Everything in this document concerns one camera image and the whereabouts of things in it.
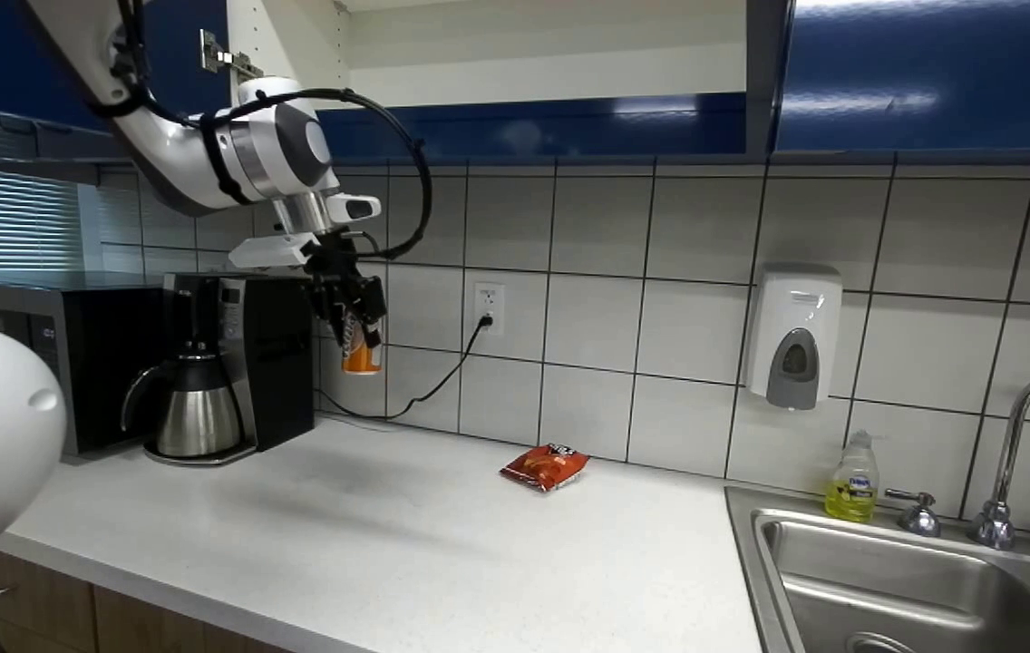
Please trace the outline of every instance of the countertop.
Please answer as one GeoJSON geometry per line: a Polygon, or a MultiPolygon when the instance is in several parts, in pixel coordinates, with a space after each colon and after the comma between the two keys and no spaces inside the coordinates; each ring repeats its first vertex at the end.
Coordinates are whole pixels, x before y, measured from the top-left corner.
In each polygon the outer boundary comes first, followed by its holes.
{"type": "Polygon", "coordinates": [[[540,496],[516,452],[334,417],[230,468],[125,448],[0,552],[286,650],[763,650],[720,481],[594,459],[540,496]]]}

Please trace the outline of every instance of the window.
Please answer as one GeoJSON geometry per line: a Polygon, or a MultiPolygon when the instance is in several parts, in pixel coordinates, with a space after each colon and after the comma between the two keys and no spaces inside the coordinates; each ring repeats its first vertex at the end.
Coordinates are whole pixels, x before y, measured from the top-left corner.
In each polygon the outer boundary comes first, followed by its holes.
{"type": "Polygon", "coordinates": [[[0,172],[0,273],[76,273],[79,260],[76,188],[0,172]]]}

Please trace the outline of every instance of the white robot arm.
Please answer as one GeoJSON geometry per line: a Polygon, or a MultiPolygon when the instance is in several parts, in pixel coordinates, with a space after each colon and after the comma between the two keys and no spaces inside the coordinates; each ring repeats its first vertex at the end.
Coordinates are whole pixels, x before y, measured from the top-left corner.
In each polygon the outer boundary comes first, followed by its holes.
{"type": "MultiPolygon", "coordinates": [[[[73,74],[86,106],[109,117],[158,192],[187,215],[275,204],[286,237],[328,237],[378,219],[375,196],[346,196],[332,146],[304,100],[254,109],[245,121],[175,117],[146,87],[146,14],[137,0],[24,0],[56,57],[73,74]]],[[[265,76],[239,87],[239,100],[294,95],[265,76]]]]}
{"type": "Polygon", "coordinates": [[[294,80],[248,80],[239,106],[199,117],[163,109],[149,89],[141,0],[17,0],[56,57],[73,74],[86,106],[114,124],[152,188],[187,215],[271,204],[285,231],[239,243],[238,268],[304,268],[311,302],[341,342],[346,326],[385,314],[378,278],[355,260],[406,253],[433,219],[433,173],[421,143],[355,89],[297,89],[294,80]],[[309,100],[352,100],[380,117],[409,153],[421,180],[421,222],[409,238],[355,250],[350,225],[378,219],[375,196],[350,196],[332,168],[328,134],[309,100]]]}

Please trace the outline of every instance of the snack package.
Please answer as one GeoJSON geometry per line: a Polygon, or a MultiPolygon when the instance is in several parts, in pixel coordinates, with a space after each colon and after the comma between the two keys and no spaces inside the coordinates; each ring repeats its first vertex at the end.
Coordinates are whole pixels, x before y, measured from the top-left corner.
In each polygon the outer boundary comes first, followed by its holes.
{"type": "Polygon", "coordinates": [[[570,447],[529,447],[524,458],[516,458],[500,474],[551,494],[562,481],[572,481],[589,468],[589,452],[570,447]]]}

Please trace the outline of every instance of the stainless steel sink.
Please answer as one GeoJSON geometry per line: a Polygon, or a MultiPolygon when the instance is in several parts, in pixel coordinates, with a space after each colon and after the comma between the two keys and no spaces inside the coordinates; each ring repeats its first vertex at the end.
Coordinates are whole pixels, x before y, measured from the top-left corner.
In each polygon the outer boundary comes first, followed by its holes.
{"type": "Polygon", "coordinates": [[[728,490],[771,653],[1030,653],[1030,556],[728,490]]]}

